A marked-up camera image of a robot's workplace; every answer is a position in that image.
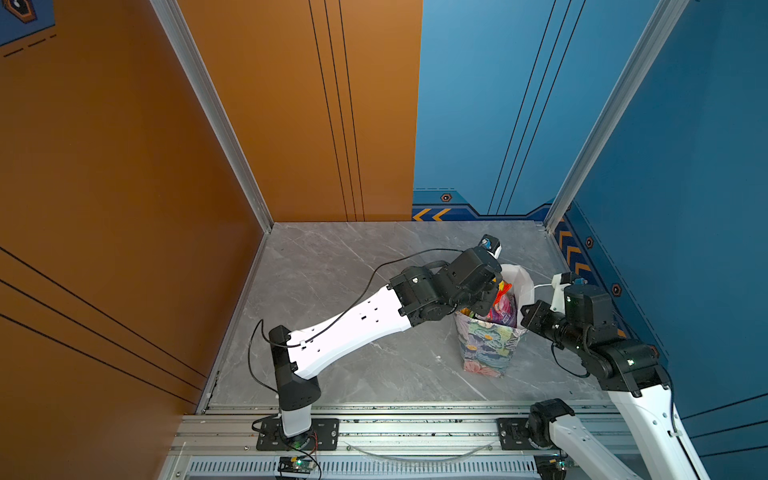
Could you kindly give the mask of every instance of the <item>gray marble floor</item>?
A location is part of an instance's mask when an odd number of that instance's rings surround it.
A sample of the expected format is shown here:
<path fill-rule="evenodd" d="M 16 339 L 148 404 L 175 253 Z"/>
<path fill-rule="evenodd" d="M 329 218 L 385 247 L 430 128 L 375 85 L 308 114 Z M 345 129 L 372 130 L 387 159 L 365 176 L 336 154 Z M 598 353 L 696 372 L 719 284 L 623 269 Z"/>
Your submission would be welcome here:
<path fill-rule="evenodd" d="M 305 328 L 343 311 L 360 294 L 373 268 L 434 247 L 465 249 L 490 233 L 502 242 L 502 263 L 524 266 L 535 283 L 565 271 L 564 261 L 543 227 L 528 221 L 278 223 L 270 234 L 240 317 L 210 406 L 273 406 L 273 392 L 247 371 L 247 345 L 264 319 L 265 331 L 283 324 Z M 370 293 L 409 264 L 452 260 L 456 253 L 430 252 L 383 267 Z M 550 300 L 549 286 L 537 298 Z M 566 368 L 583 371 L 576 355 L 558 351 Z M 257 335 L 254 373 L 274 385 L 269 346 Z M 437 402 L 607 398 L 593 379 L 578 379 L 552 361 L 549 342 L 523 337 L 506 375 L 493 379 L 462 369 L 458 334 L 451 318 L 379 339 L 319 374 L 319 405 L 341 402 Z"/>

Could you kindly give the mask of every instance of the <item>aluminum frame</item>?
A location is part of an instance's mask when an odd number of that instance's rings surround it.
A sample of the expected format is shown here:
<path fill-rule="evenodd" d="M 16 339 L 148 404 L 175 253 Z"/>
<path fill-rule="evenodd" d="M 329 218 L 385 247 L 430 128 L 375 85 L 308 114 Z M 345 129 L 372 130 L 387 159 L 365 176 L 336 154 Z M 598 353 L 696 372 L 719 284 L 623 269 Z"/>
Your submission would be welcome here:
<path fill-rule="evenodd" d="M 521 458 L 555 455 L 551 450 L 504 451 L 498 440 L 496 419 L 527 417 L 532 402 L 408 402 L 358 403 L 313 406 L 313 417 L 339 419 L 339 449 L 322 452 L 323 460 L 355 456 L 367 458 L 353 445 L 377 455 L 439 458 L 464 455 L 478 447 L 472 459 Z M 614 455 L 639 453 L 634 438 L 616 406 L 609 400 L 581 400 L 568 403 L 589 432 Z M 170 448 L 161 480 L 184 478 L 195 458 L 214 456 L 271 458 L 275 452 L 256 449 L 258 435 L 253 420 L 277 412 L 277 407 L 233 410 L 210 409 L 206 415 L 186 415 Z"/>
<path fill-rule="evenodd" d="M 203 57 L 197 50 L 192 32 L 184 20 L 179 4 L 176 0 L 150 0 L 150 3 L 157 19 L 163 25 L 165 35 L 173 46 L 184 73 L 187 74 L 197 100 L 219 140 L 221 149 L 230 162 L 232 171 L 240 183 L 240 188 L 243 189 L 253 214 L 258 219 L 264 233 L 271 232 L 274 221 L 270 211 L 266 206 L 261 190 L 259 190 L 259 185 L 256 183 L 256 178 L 253 176 L 243 148 L 237 140 L 227 112 L 221 104 L 221 99 L 208 74 Z"/>
<path fill-rule="evenodd" d="M 544 219 L 554 233 L 689 0 L 660 0 Z"/>
<path fill-rule="evenodd" d="M 195 409 L 195 413 L 197 415 L 202 415 L 206 412 L 208 404 L 210 403 L 210 398 L 214 394 L 216 381 L 218 380 L 219 374 L 221 373 L 221 364 L 227 357 L 227 353 L 230 350 L 230 345 L 232 344 L 232 339 L 234 338 L 235 329 L 237 328 L 237 321 L 243 314 L 243 309 L 245 308 L 245 304 L 248 301 L 248 294 L 250 293 L 250 288 L 253 285 L 253 280 L 256 278 L 256 271 L 259 269 L 259 262 L 261 261 L 261 257 L 264 254 L 264 246 L 266 245 L 266 239 L 268 236 L 269 234 L 265 232 L 261 237 L 259 248 L 256 250 L 256 255 L 253 257 L 253 262 L 250 264 L 250 270 L 248 270 L 248 276 L 245 279 L 245 284 L 243 285 L 243 289 L 240 291 L 240 296 L 237 299 L 235 310 L 232 312 L 232 316 L 230 317 L 227 331 L 224 333 L 224 338 L 221 340 L 221 344 L 219 345 L 219 351 L 216 354 L 214 364 L 210 368 L 210 373 L 208 374 L 208 379 L 205 382 L 205 387 L 203 387 L 200 401 L 197 403 L 197 408 Z"/>

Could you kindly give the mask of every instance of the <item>black cable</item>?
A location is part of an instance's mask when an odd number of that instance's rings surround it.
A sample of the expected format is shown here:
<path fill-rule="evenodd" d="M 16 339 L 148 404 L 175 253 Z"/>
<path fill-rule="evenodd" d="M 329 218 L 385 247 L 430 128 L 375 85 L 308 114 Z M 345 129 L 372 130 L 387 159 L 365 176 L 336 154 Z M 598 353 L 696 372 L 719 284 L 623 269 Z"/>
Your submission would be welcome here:
<path fill-rule="evenodd" d="M 584 375 L 579 375 L 578 373 L 573 373 L 571 370 L 565 368 L 563 365 L 560 365 L 560 362 L 558 362 L 557 356 L 555 356 L 555 354 L 554 354 L 554 342 L 551 343 L 549 346 L 550 346 L 550 348 L 552 350 L 552 358 L 554 359 L 554 362 L 557 363 L 560 368 L 562 368 L 563 370 L 565 370 L 566 372 L 570 373 L 573 376 L 577 376 L 580 379 L 585 379 L 585 378 L 589 377 L 589 372 L 586 372 Z"/>
<path fill-rule="evenodd" d="M 253 430 L 254 432 L 264 433 L 264 431 L 262 429 L 259 429 L 259 428 L 256 427 L 256 424 L 257 423 L 261 423 L 264 420 L 271 420 L 271 419 L 275 419 L 275 418 L 277 418 L 277 414 L 273 413 L 272 415 L 267 415 L 266 417 L 261 417 L 260 419 L 253 420 L 253 422 L 251 422 L 251 424 L 250 424 L 250 429 Z"/>
<path fill-rule="evenodd" d="M 305 343 L 311 342 L 312 340 L 316 339 L 316 338 L 317 338 L 318 336 L 320 336 L 321 334 L 323 334 L 323 333 L 327 332 L 329 328 L 331 328 L 333 325 L 335 325 L 335 324 L 336 324 L 336 322 L 338 322 L 339 320 L 341 320 L 341 317 L 343 317 L 343 316 L 344 316 L 344 314 L 346 314 L 347 312 L 349 312 L 349 311 L 350 311 L 350 310 L 351 310 L 351 309 L 352 309 L 352 308 L 353 308 L 355 305 L 357 305 L 357 303 L 358 303 L 360 300 L 362 300 L 362 297 L 363 297 L 363 296 L 366 294 L 366 292 L 368 291 L 368 288 L 370 288 L 370 286 L 371 286 L 371 283 L 373 282 L 373 277 L 374 277 L 374 276 L 376 276 L 376 272 L 377 272 L 377 271 L 379 271 L 379 268 L 381 268 L 381 267 L 383 267 L 383 266 L 386 266 L 386 265 L 389 265 L 389 264 L 391 264 L 391 263 L 397 263 L 397 262 L 399 262 L 399 261 L 402 261 L 402 260 L 407 260 L 407 259 L 409 259 L 409 258 L 411 258 L 411 257 L 415 257 L 415 256 L 417 256 L 417 255 L 421 255 L 422 253 L 427 253 L 427 252 L 435 252 L 435 251 L 444 251 L 444 252 L 460 252 L 460 253 L 464 253 L 464 250 L 458 250 L 458 249 L 455 249 L 455 248 L 429 248 L 429 249 L 427 249 L 427 250 L 422 250 L 422 251 L 420 251 L 420 252 L 412 253 L 411 255 L 408 255 L 407 257 L 403 257 L 403 258 L 399 258 L 399 259 L 397 259 L 397 260 L 392 260 L 392 261 L 390 261 L 390 262 L 385 262 L 385 263 L 382 263 L 381 265 L 379 265 L 378 267 L 376 267 L 375 269 L 373 269 L 373 273 L 371 273 L 371 278 L 370 278 L 370 279 L 368 279 L 368 283 L 366 284 L 366 288 L 365 288 L 365 289 L 362 291 L 362 293 L 360 293 L 360 296 L 358 296 L 358 297 L 357 297 L 357 299 L 356 299 L 356 300 L 355 300 L 355 301 L 352 303 L 352 305 L 350 305 L 349 307 L 347 307 L 347 309 L 346 309 L 346 310 L 344 310 L 343 312 L 341 312 L 341 315 L 339 315 L 338 317 L 336 317 L 336 319 L 335 319 L 335 320 L 333 320 L 333 321 L 330 323 L 330 325 L 328 325 L 326 328 L 324 328 L 324 329 L 320 330 L 318 333 L 316 333 L 315 335 L 311 336 L 310 338 L 306 339 L 304 342 L 305 342 Z M 285 349 L 292 349 L 292 348 L 296 348 L 296 347 L 298 347 L 298 346 L 302 346 L 301 344 L 296 344 L 296 345 L 282 345 L 282 344 L 280 344 L 280 343 L 275 343 L 275 342 L 272 342 L 270 339 L 268 339 L 268 338 L 266 337 L 266 335 L 264 335 L 264 324 L 263 324 L 263 323 L 261 324 L 261 336 L 264 338 L 264 341 L 265 341 L 265 342 L 267 342 L 267 343 L 269 343 L 270 345 L 274 345 L 274 346 L 281 346 L 281 347 L 283 347 L 283 348 L 285 348 Z"/>
<path fill-rule="evenodd" d="M 253 332 L 250 334 L 250 339 L 248 340 L 248 373 L 250 373 L 250 376 L 256 380 L 257 383 L 259 383 L 261 386 L 267 387 L 268 389 L 272 390 L 273 392 L 277 393 L 277 389 L 272 388 L 271 386 L 268 386 L 266 383 L 262 382 L 256 376 L 253 374 L 253 368 L 250 366 L 250 347 L 253 345 L 253 336 L 256 335 L 256 331 L 259 329 L 259 325 L 264 324 L 264 319 L 259 320 L 259 322 L 256 324 L 256 326 L 253 328 Z"/>
<path fill-rule="evenodd" d="M 315 447 L 317 447 L 317 434 L 315 434 L 314 437 L 310 437 L 315 439 Z M 309 453 L 304 452 L 303 450 L 299 450 L 296 447 L 292 447 L 291 445 L 286 444 L 286 446 L 291 450 L 296 450 L 299 453 L 303 453 L 305 457 L 309 457 L 313 462 L 315 462 L 315 465 L 317 465 L 317 470 L 320 473 L 320 476 L 317 477 L 317 480 L 322 480 L 323 478 L 323 467 L 320 466 L 320 463 L 317 461 L 317 458 L 311 456 Z"/>
<path fill-rule="evenodd" d="M 685 445 L 683 445 L 683 441 L 680 440 L 680 435 L 677 433 L 677 425 L 675 424 L 675 421 L 674 421 L 674 384 L 672 383 L 672 376 L 667 371 L 667 369 L 664 368 L 663 365 L 659 364 L 659 366 L 667 374 L 667 378 L 670 381 L 670 421 L 672 421 L 672 431 L 674 432 L 674 436 L 677 439 L 677 443 L 680 445 L 680 448 L 683 450 L 683 453 L 685 454 L 685 458 L 688 460 L 688 465 L 690 465 L 690 469 L 694 471 L 694 475 L 696 475 L 696 478 L 698 480 L 701 480 L 701 477 L 699 476 L 699 472 L 696 471 L 696 467 L 694 466 L 694 462 L 690 459 L 690 455 L 688 455 L 688 451 L 685 449 Z"/>

